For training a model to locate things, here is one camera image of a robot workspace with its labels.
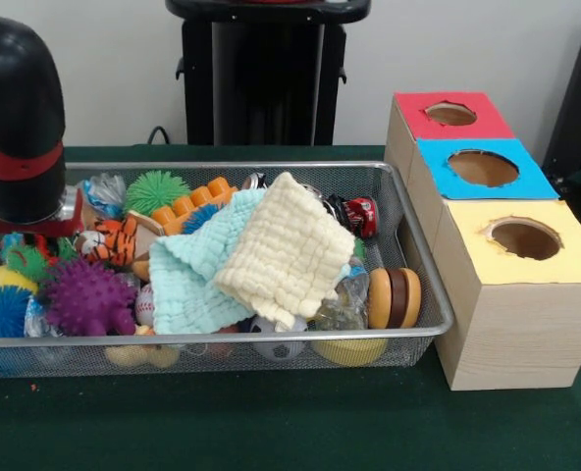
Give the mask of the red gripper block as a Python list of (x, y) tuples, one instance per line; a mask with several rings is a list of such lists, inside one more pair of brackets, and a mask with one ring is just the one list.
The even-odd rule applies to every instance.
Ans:
[(83, 230), (83, 194), (80, 188), (66, 188), (60, 208), (52, 216), (30, 223), (0, 220), (0, 234), (24, 233), (42, 236), (74, 236)]

